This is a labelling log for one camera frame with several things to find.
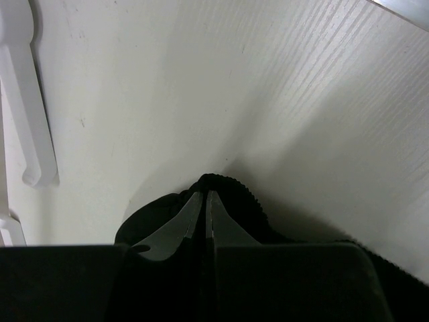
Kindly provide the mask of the black trousers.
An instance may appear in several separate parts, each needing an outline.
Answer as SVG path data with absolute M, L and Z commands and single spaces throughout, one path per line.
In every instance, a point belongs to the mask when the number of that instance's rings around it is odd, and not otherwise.
M 214 248 L 206 238 L 206 199 L 261 245 Z M 203 203 L 191 240 L 152 262 L 131 247 L 177 216 L 191 196 Z M 119 228 L 130 247 L 114 319 L 161 321 L 427 321 L 428 287 L 395 264 L 340 240 L 309 243 L 273 230 L 257 199 L 234 178 L 205 174 L 189 189 L 152 201 Z

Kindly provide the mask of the white clothes rack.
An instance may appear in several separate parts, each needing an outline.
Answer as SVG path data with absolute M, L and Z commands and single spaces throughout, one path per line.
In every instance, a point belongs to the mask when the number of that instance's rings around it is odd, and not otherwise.
M 1 84 L 25 159 L 23 182 L 49 186 L 58 167 L 36 74 L 31 42 L 34 17 L 28 1 L 1 2 Z

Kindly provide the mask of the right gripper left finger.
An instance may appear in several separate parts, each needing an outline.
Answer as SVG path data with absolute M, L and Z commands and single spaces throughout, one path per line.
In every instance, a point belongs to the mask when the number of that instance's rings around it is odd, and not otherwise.
M 148 237 L 133 245 L 131 249 L 152 262 L 168 260 L 186 240 L 192 239 L 202 203 L 203 194 L 195 192 L 177 216 Z

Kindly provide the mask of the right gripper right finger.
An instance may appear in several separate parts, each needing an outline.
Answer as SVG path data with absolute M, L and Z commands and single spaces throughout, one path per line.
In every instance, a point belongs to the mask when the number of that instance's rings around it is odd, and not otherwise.
M 212 241 L 214 248 L 250 248 L 261 245 L 231 218 L 216 191 L 208 192 L 205 223 L 206 238 Z

